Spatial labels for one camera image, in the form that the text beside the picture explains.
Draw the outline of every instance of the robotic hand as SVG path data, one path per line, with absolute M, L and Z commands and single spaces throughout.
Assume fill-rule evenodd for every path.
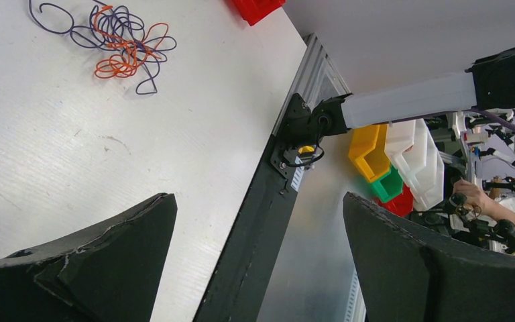
M 500 242 L 506 246 L 504 251 L 507 254 L 513 254 L 515 252 L 515 225 L 509 220 L 502 219 L 497 221 L 494 227 L 490 227 L 487 221 L 478 219 L 480 212 L 477 213 L 475 209 L 466 208 L 466 204 L 467 196 L 463 193 L 454 193 L 443 205 L 443 211 L 458 216 L 462 220 L 463 226 L 474 237 Z

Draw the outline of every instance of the scratch mark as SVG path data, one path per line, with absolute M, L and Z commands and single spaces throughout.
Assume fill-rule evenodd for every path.
M 129 153 L 129 155 L 131 155 L 131 150 L 129 150 L 129 147 L 127 146 L 127 144 L 123 143 L 122 141 L 114 138 L 113 136 L 101 136 L 101 138 L 121 144 L 127 150 L 127 153 Z
M 15 205 L 15 203 L 13 201 L 10 201 L 9 199 L 7 199 L 7 197 L 3 196 L 2 194 L 0 194 L 0 196 L 1 196 L 1 198 L 5 199 L 8 203 L 13 205 L 16 209 L 19 209 L 20 211 L 23 211 L 23 209 L 20 209 L 19 206 Z

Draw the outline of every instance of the red bin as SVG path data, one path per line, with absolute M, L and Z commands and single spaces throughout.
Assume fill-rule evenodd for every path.
M 255 25 L 271 12 L 281 7 L 285 0 L 233 0 L 242 18 Z
M 378 198 L 375 198 L 375 200 L 376 203 L 381 207 L 400 217 L 405 217 L 414 210 L 414 196 L 412 195 L 412 192 L 408 186 L 405 184 L 402 194 L 392 199 L 391 201 L 382 203 Z

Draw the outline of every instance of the black bracket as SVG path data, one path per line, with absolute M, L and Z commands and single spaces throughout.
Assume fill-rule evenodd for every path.
M 515 252 L 515 225 L 511 221 L 501 219 L 494 227 L 490 227 L 488 222 L 475 219 L 463 225 L 476 237 L 494 240 L 505 245 L 507 254 Z
M 311 111 L 298 93 L 287 105 L 276 136 L 276 147 L 270 158 L 274 168 L 285 178 L 293 175 L 288 164 L 295 164 L 298 150 L 303 146 L 317 145 L 323 137 L 344 134 L 348 131 L 341 104 L 350 94 L 321 101 Z
M 272 166 L 284 177 L 293 176 L 294 169 L 287 167 L 287 163 L 295 163 L 298 156 L 298 148 L 292 148 L 287 140 L 283 140 L 282 133 L 295 119 L 309 118 L 311 110 L 304 99 L 298 93 L 293 94 L 285 115 L 281 120 L 279 135 L 276 137 L 276 145 L 270 157 Z
M 491 190 L 493 188 L 501 188 L 508 189 L 510 191 L 515 192 L 515 178 L 511 176 L 507 176 L 504 178 L 507 183 L 498 183 L 498 182 L 483 182 L 483 190 Z

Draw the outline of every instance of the yellow bin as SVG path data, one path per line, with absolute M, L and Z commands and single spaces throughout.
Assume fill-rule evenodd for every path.
M 388 124 L 369 125 L 354 130 L 348 158 L 373 183 L 390 172 L 390 159 L 384 153 Z

